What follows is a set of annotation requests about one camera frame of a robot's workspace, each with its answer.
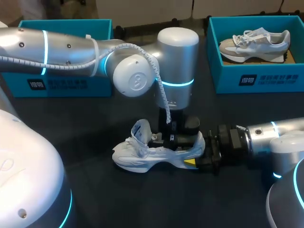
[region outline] shoe sole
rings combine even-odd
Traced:
[[[204,151],[202,151],[202,153],[200,155],[196,155],[195,153],[197,153],[197,151],[201,150],[201,148],[199,148],[198,150],[196,150],[194,153],[194,155],[189,156],[188,158],[185,158],[185,160],[188,159],[193,159],[193,158],[197,158],[200,157],[204,154]],[[127,167],[127,166],[123,166],[120,164],[117,164],[116,162],[114,162],[116,165],[118,165],[120,168],[130,171],[130,172],[137,172],[137,173],[145,173],[147,172],[150,168],[152,168],[155,164],[160,163],[160,162],[168,162],[172,165],[174,165],[177,168],[181,168],[181,169],[188,169],[188,170],[196,170],[197,168],[187,165],[184,162],[184,159],[180,160],[180,159],[175,159],[175,160],[171,160],[171,161],[157,161],[155,163],[150,163],[148,164],[148,167],[145,168],[141,168],[141,167]]]
[[[274,62],[274,63],[283,63],[284,62],[284,55],[270,55],[270,54],[255,54],[254,56],[246,56],[246,57],[236,57],[236,56],[230,56],[227,54],[224,54],[221,52],[223,56],[226,58],[237,62],[237,63],[244,63],[247,59],[257,57],[261,58],[268,62]]]

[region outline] shoelace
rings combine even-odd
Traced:
[[[243,45],[245,43],[246,43],[246,45],[248,45],[250,41],[254,41],[255,42],[255,39],[251,37],[253,34],[247,35],[250,32],[252,32],[252,31],[251,30],[246,30],[242,36],[241,35],[238,35],[238,36],[233,35],[232,36],[233,42],[237,46]]]
[[[134,138],[129,137],[125,139],[125,141],[138,152],[138,156],[144,157],[147,153],[149,153],[147,148],[142,147]]]

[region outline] sneaker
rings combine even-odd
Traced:
[[[205,149],[205,140],[199,132],[194,146],[189,150],[172,151],[168,148],[149,148],[148,142],[156,140],[147,120],[139,120],[131,130],[131,137],[113,148],[113,161],[121,168],[132,172],[147,172],[159,162],[169,162],[183,169],[195,169],[184,160],[200,157]]]
[[[219,51],[226,58],[243,63],[251,57],[261,58],[269,62],[284,62],[284,54],[290,44],[290,33],[270,33],[263,28],[247,30],[244,35],[233,35],[220,43]]]

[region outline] shoe box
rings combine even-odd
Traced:
[[[240,64],[221,56],[221,41],[260,27],[273,33],[290,32],[291,42],[284,63],[250,58]],[[304,23],[298,16],[211,17],[207,54],[218,94],[304,91]]]
[[[113,37],[110,19],[24,20],[20,28],[46,30],[96,40]],[[52,76],[2,73],[14,97],[109,97],[111,81],[107,77]]]

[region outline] black table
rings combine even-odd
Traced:
[[[304,94],[216,95],[204,43],[200,50],[187,113],[200,118],[202,132],[224,123],[246,126],[303,116],[299,100]],[[21,119],[61,155],[80,228],[269,227],[265,201],[271,182],[263,178],[263,169],[224,167],[215,177],[169,164],[145,174],[113,164],[112,148],[129,137],[137,120],[146,118],[157,129],[153,91],[138,98],[115,93],[111,98],[11,101]]]

